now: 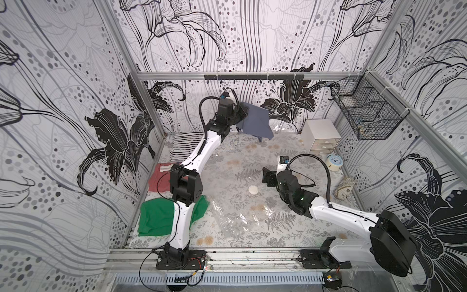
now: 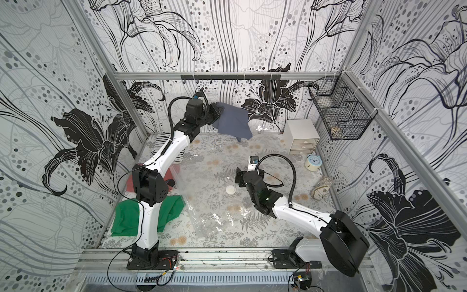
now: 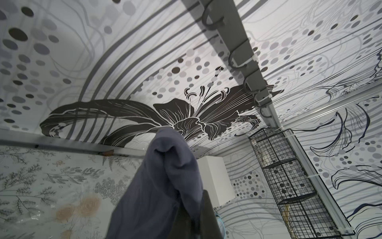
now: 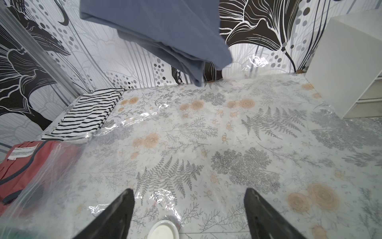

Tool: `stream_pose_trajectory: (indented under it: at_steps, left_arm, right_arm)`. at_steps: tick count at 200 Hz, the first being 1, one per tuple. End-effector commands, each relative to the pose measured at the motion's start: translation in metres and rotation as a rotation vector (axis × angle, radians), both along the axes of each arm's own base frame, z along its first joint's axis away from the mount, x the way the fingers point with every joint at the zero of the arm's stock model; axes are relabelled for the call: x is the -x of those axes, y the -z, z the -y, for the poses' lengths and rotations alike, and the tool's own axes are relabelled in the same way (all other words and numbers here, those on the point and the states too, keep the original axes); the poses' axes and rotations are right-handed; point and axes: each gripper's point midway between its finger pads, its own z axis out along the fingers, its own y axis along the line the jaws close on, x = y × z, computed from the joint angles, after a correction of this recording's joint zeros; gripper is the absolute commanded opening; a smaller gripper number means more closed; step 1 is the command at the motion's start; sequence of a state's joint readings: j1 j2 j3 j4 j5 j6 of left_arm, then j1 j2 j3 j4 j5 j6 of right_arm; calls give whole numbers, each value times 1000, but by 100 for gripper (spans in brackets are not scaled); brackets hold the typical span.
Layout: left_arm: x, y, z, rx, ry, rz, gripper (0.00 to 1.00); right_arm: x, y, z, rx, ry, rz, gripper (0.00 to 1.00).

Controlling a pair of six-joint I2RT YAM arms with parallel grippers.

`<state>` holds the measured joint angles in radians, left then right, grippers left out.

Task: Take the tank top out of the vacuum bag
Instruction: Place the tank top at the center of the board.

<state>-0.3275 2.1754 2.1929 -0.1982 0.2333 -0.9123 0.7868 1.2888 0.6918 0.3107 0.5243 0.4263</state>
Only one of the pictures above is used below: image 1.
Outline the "dark blue garment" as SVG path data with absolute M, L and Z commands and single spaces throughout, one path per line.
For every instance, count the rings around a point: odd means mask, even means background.
M 236 127 L 244 134 L 271 140 L 274 134 L 269 126 L 269 111 L 250 103 L 242 102 L 240 105 L 246 110 L 247 116 Z

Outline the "black white striped tank top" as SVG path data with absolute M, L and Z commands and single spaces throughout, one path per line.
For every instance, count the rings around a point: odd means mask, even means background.
M 203 137 L 204 134 L 198 132 L 176 134 L 173 137 L 171 162 L 182 163 L 185 161 L 197 148 Z

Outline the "clear plastic vacuum bag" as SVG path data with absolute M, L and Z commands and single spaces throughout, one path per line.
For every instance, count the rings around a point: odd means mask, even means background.
M 262 183 L 263 167 L 274 170 L 278 156 L 304 151 L 301 143 L 219 147 L 202 173 L 210 204 L 193 224 L 190 238 L 203 247 L 292 247 L 316 246 L 332 236 L 331 224 L 297 215 L 275 189 Z M 250 194 L 250 185 L 259 193 Z

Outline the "red garment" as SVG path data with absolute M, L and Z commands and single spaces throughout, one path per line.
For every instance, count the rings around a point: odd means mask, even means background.
M 168 192 L 170 190 L 170 171 L 173 163 L 157 164 L 149 179 L 150 192 Z

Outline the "green knit garment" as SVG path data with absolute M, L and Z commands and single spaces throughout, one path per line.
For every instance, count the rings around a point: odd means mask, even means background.
M 194 222 L 204 217 L 209 204 L 210 202 L 205 196 L 198 200 L 192 212 L 190 227 Z M 164 198 L 145 201 L 141 205 L 138 235 L 141 237 L 167 236 L 171 234 L 174 218 L 175 208 L 173 202 Z

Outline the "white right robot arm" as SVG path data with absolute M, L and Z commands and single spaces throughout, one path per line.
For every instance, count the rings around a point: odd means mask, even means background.
M 347 268 L 352 262 L 377 264 L 405 277 L 412 273 L 417 244 L 400 219 L 390 211 L 363 212 L 328 202 L 304 189 L 291 170 L 262 170 L 262 181 L 278 191 L 281 200 L 297 215 L 336 224 L 358 235 L 358 240 L 325 239 L 318 249 L 302 249 L 298 260 L 305 269 Z

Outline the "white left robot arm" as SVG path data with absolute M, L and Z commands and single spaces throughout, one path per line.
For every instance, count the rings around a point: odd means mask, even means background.
M 170 193 L 175 218 L 164 252 L 172 257 L 183 258 L 189 249 L 192 213 L 203 193 L 201 173 L 204 166 L 230 133 L 231 126 L 237 125 L 247 117 L 247 110 L 238 100 L 205 97 L 200 105 L 211 99 L 218 101 L 218 108 L 209 122 L 201 118 L 204 131 L 202 140 L 185 161 L 174 165 L 170 171 Z

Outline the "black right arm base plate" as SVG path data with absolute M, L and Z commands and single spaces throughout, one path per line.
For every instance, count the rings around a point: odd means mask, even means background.
M 307 270 L 351 269 L 352 267 L 349 261 L 339 262 L 329 252 L 319 251 L 318 249 L 302 249 L 299 251 L 296 260 Z

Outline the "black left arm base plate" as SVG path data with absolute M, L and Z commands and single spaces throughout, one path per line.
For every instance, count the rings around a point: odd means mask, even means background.
M 202 270 L 206 263 L 205 250 L 162 251 L 156 264 L 157 270 Z

